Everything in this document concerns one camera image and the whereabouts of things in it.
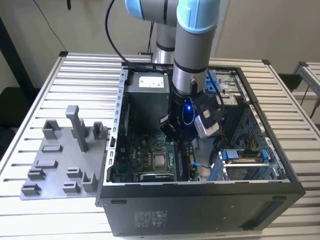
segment motherboard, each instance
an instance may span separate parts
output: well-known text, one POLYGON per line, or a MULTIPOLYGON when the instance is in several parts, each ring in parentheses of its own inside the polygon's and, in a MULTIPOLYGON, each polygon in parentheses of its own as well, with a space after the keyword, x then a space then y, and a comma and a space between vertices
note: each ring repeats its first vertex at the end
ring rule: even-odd
MULTIPOLYGON (((190 143, 183 145, 183 152, 191 162, 195 160, 190 143)), ((177 181, 175 146, 166 141, 166 136, 156 134, 137 134, 130 136, 129 160, 118 164, 117 182, 159 182, 177 181)))

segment open computer tower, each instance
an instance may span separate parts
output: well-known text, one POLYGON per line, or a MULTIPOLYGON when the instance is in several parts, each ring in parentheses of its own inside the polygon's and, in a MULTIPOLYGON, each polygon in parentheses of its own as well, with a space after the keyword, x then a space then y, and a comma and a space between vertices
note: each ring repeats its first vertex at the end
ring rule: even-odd
POLYGON ((305 194, 240 68, 210 66, 204 91, 223 97, 223 128, 206 140, 166 141, 168 74, 122 64, 96 198, 115 236, 262 230, 305 194))

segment wire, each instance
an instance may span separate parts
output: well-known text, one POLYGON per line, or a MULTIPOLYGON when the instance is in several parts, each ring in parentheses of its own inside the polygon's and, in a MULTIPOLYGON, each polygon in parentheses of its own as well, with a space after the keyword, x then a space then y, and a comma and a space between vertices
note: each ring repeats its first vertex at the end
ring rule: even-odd
POLYGON ((209 156, 209 165, 211 166, 214 163, 214 157, 215 155, 217 155, 217 150, 215 148, 213 148, 210 152, 210 156, 209 156))
POLYGON ((210 78, 210 81, 211 81, 211 83, 212 83, 212 85, 213 85, 213 87, 214 87, 214 90, 215 90, 215 92, 218 94, 218 97, 219 97, 219 99, 220 99, 220 102, 221 102, 221 113, 223 114, 224 111, 225 111, 225 103, 224 103, 224 100, 223 100, 223 98, 222 98, 222 96, 221 96, 221 94, 220 94, 220 91, 218 90, 218 88, 217 88, 217 86, 216 86, 216 84, 215 84, 215 82, 214 82, 211 74, 210 74, 209 68, 208 68, 207 73, 208 73, 208 76, 209 76, 209 78, 210 78))
POLYGON ((250 144, 250 147, 251 147, 251 148, 255 148, 255 147, 256 147, 255 139, 254 139, 254 137, 253 137, 253 136, 251 137, 251 144, 250 144))
POLYGON ((315 112, 316 112, 317 107, 314 107, 312 110, 312 113, 310 115, 310 118, 312 119, 312 117, 314 116, 315 112))
POLYGON ((134 68, 137 68, 137 69, 141 69, 141 70, 146 70, 146 71, 149 71, 149 72, 155 72, 155 73, 161 73, 161 74, 164 74, 166 73, 165 71, 162 71, 162 70, 158 70, 158 69, 153 69, 153 68, 148 68, 148 67, 143 67, 143 66, 139 66, 139 65, 136 65, 136 64, 133 64, 132 62, 128 61, 119 51, 118 49, 116 48, 114 42, 112 41, 111 37, 110 37, 110 34, 109 34, 109 29, 108 29, 108 20, 109 20, 109 15, 110 15, 110 11, 111 11, 111 8, 114 4, 115 0, 112 0, 109 4, 109 7, 106 11, 106 15, 105 15, 105 22, 104 22, 104 27, 105 27, 105 33, 106 33, 106 36, 113 48, 113 50, 116 52, 116 54, 118 54, 118 56, 125 62, 127 63, 129 66, 132 66, 134 68))
POLYGON ((151 37, 152 37, 152 33, 154 31, 154 22, 152 21, 151 22, 151 25, 150 25, 150 34, 149 34, 149 42, 148 42, 148 48, 146 50, 146 53, 147 54, 151 54, 151 37))
POLYGON ((303 98, 302 98, 301 103, 300 103, 301 106, 302 106, 302 103, 303 103, 304 100, 305 100, 305 97, 306 97, 306 94, 307 94, 308 90, 309 90, 309 86, 308 86, 308 87, 306 88, 306 90, 305 90, 305 93, 304 93, 303 98))
POLYGON ((205 169, 211 169, 210 166, 204 166, 204 165, 202 165, 202 164, 199 163, 199 162, 193 161, 193 162, 191 162, 191 164, 192 164, 193 166, 196 166, 196 167, 203 167, 203 168, 205 168, 205 169))
POLYGON ((66 6, 68 8, 68 10, 71 10, 71 0, 66 0, 66 6))
POLYGON ((41 8, 39 7, 39 5, 38 5, 38 3, 36 2, 36 0, 32 0, 32 1, 33 1, 34 4, 38 7, 38 9, 39 9, 39 11, 41 12, 42 16, 44 17, 46 23, 48 24, 51 32, 55 35, 56 39, 58 39, 58 41, 60 42, 60 44, 61 44, 61 46, 63 47, 63 49, 64 49, 65 51, 67 51, 66 48, 65 48, 65 46, 63 45, 62 41, 60 40, 60 38, 57 36, 57 34, 55 33, 55 31, 51 28, 51 26, 50 26, 50 24, 49 24, 49 22, 48 22, 48 20, 47 20, 47 18, 46 18, 46 16, 45 16, 44 12, 41 10, 41 8))
POLYGON ((205 169, 211 169, 210 166, 204 166, 204 165, 201 165, 201 167, 205 168, 205 169))
POLYGON ((221 136, 222 136, 222 141, 225 144, 225 146, 229 149, 231 148, 231 146, 228 144, 227 138, 226 138, 226 134, 225 131, 223 129, 223 127, 221 126, 221 136))
POLYGON ((233 147, 235 147, 235 145, 237 144, 237 141, 240 140, 240 139, 243 139, 244 144, 245 144, 246 146, 250 144, 248 133, 243 133, 243 134, 240 134, 240 135, 237 137, 237 139, 234 141, 233 147))

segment light blue joint cover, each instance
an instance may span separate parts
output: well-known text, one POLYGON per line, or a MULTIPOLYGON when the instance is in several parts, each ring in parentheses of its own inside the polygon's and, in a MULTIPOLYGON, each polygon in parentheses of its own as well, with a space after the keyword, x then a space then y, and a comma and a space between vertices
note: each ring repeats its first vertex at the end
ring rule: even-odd
POLYGON ((139 20, 144 20, 140 0, 125 0, 127 12, 139 20))
POLYGON ((220 0, 179 0, 176 18, 187 32, 203 34, 218 23, 219 6, 220 0))

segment gray plastic block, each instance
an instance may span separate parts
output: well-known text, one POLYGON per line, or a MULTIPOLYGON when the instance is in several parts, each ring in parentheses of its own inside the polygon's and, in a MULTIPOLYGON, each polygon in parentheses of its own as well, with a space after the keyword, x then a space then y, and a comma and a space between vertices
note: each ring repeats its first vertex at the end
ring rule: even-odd
POLYGON ((81 180, 84 191, 86 192, 95 192, 98 187, 98 180, 94 172, 91 174, 91 178, 87 177, 87 174, 84 172, 81 180))
POLYGON ((45 176, 46 176, 42 168, 40 169, 31 168, 28 171, 27 175, 31 180, 43 180, 45 179, 45 176))
POLYGON ((69 105, 66 108, 65 115, 71 121, 73 127, 72 135, 77 139, 81 152, 86 152, 88 150, 88 145, 86 142, 86 135, 83 131, 85 126, 84 124, 81 124, 78 117, 78 112, 79 107, 77 105, 69 105))
POLYGON ((62 152, 61 145, 44 145, 42 148, 43 153, 60 153, 62 152))
POLYGON ((70 179, 74 179, 74 178, 81 179, 83 176, 83 173, 82 173, 80 167, 68 167, 68 169, 66 170, 66 175, 70 179))
POLYGON ((57 166, 56 160, 38 160, 34 167, 36 169, 56 169, 57 166))
MULTIPOLYGON (((83 132, 83 135, 86 138, 88 136, 88 133, 87 133, 85 121, 82 118, 80 118, 79 120, 80 120, 81 131, 83 132)), ((77 136, 75 135, 75 131, 73 129, 71 130, 71 133, 72 133, 73 138, 77 139, 77 136)))
POLYGON ((95 121, 92 127, 92 132, 95 140, 106 139, 108 132, 104 129, 101 121, 95 121))
MULTIPOLYGON (((105 159, 104 155, 106 154, 107 138, 95 139, 93 126, 86 127, 87 137, 85 138, 85 141, 88 145, 88 150, 86 152, 81 152, 78 141, 74 139, 72 135, 72 129, 72 127, 61 127, 60 130, 54 131, 56 139, 43 138, 31 169, 42 170, 45 174, 44 179, 36 179, 40 176, 38 173, 34 173, 36 177, 33 178, 33 175, 31 175, 31 178, 28 177, 25 181, 25 184, 27 185, 37 184, 41 190, 38 191, 38 194, 24 195, 21 193, 20 198, 22 200, 96 196, 96 191, 92 190, 96 189, 95 180, 98 180, 101 175, 101 166, 105 159), (48 153, 42 151, 44 146, 60 145, 63 146, 61 152, 48 153), (85 172, 88 180, 84 178, 83 183, 84 185, 88 185, 88 188, 86 187, 88 191, 85 191, 82 183, 83 174, 85 172), (80 189, 79 193, 65 193, 63 186, 65 182, 69 181, 77 183, 77 186, 79 186, 80 189)), ((108 132, 106 126, 103 127, 103 130, 106 133, 108 132)))
POLYGON ((80 187, 76 181, 65 181, 62 189, 66 194, 80 193, 80 187))
POLYGON ((25 196, 36 196, 39 195, 41 188, 37 184, 24 184, 21 188, 21 192, 25 196))
POLYGON ((47 140, 57 139, 55 131, 58 130, 60 130, 60 127, 56 120, 46 120, 42 128, 44 137, 47 140))

